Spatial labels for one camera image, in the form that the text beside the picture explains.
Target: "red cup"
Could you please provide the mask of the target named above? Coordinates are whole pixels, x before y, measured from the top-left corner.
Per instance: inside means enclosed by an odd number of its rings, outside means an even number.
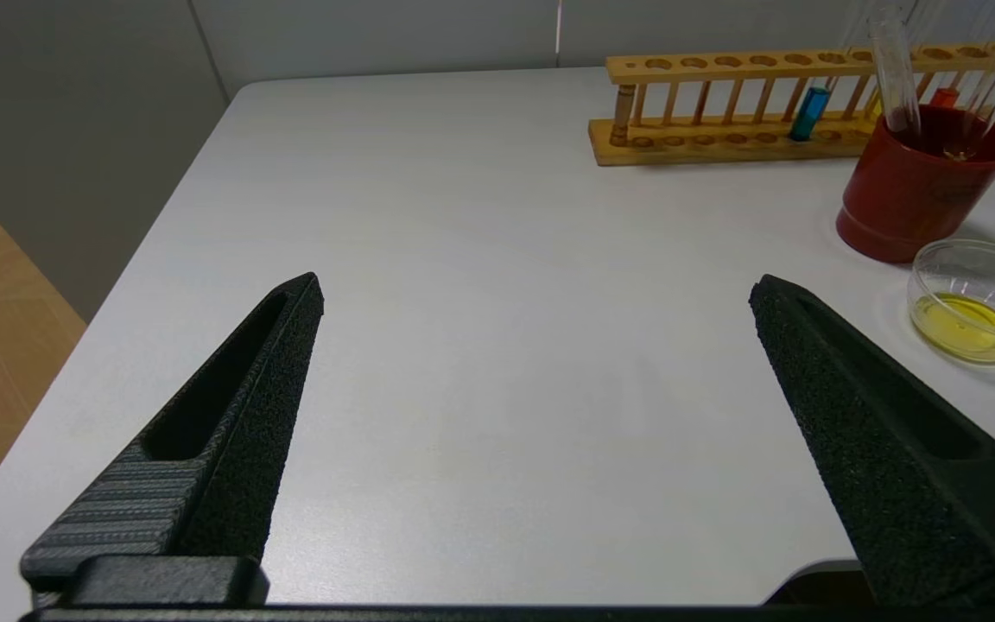
[[[879,261],[908,263],[924,245],[956,232],[995,180],[995,126],[967,161],[942,154],[962,136],[965,115],[921,105],[923,150],[902,143],[879,119],[844,190],[836,230],[845,243]],[[978,119],[973,130],[984,127]]]

